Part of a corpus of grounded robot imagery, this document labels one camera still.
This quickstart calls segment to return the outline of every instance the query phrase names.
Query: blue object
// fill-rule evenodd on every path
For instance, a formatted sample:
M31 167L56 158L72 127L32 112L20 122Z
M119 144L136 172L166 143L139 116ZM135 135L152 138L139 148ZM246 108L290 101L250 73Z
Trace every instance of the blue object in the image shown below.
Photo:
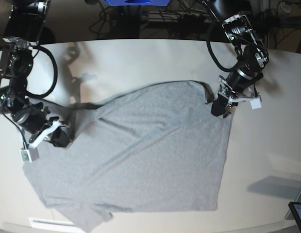
M166 6L170 0L104 0L110 6Z

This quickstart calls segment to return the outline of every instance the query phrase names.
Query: table surface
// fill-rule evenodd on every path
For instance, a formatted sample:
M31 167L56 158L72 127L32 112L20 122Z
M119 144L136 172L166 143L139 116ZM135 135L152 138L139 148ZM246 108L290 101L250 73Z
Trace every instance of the table surface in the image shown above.
M229 67L229 45L213 43ZM154 83L197 80L216 93L219 75L203 41L109 40L46 46L54 54L59 81L48 100L62 105L98 102ZM262 109L241 103L235 110L228 152L214 212L114 214L94 232L217 233L252 228L271 232L284 222L288 203L301 184L301 54L270 51L257 89ZM53 70L42 52L29 76L31 92L51 85ZM28 217L64 220L39 201L22 172L20 139L0 116L0 228L3 222L29 225Z

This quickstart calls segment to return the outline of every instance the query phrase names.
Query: gray t-shirt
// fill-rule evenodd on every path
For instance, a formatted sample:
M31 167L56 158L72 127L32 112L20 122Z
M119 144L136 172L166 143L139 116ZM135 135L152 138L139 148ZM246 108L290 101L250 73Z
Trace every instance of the gray t-shirt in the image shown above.
M202 85L163 83L75 110L67 149L42 143L24 172L47 208L90 232L111 212L216 209L231 117L214 117Z

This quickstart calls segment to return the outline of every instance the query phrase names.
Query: t-shirt sleeve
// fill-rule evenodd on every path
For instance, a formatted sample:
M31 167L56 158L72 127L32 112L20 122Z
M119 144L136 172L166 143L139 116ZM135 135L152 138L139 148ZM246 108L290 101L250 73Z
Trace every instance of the t-shirt sleeve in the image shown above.
M82 203L57 206L55 209L86 233L90 233L95 227L112 218L110 213L100 213L95 208Z

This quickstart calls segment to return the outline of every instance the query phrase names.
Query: white table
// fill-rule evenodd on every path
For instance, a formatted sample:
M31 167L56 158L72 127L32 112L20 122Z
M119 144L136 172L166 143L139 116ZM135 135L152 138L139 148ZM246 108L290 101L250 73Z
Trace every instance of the white table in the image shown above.
M236 62L226 44L212 45L224 66ZM178 80L203 81L216 93L218 76L227 75L201 41L110 40L46 47L59 67L57 87L47 99L62 105ZM71 64L68 50L80 51ZM46 91L52 73L51 62L40 52L29 90ZM270 51L264 75L257 86L263 108L251 110L249 103L241 103L235 111L217 211L117 213L95 232L217 233L259 226L240 232L264 233L294 224L283 219L301 183L301 55ZM2 222L29 225L27 217L63 220L40 203L22 173L19 148L15 128L0 116L0 228Z

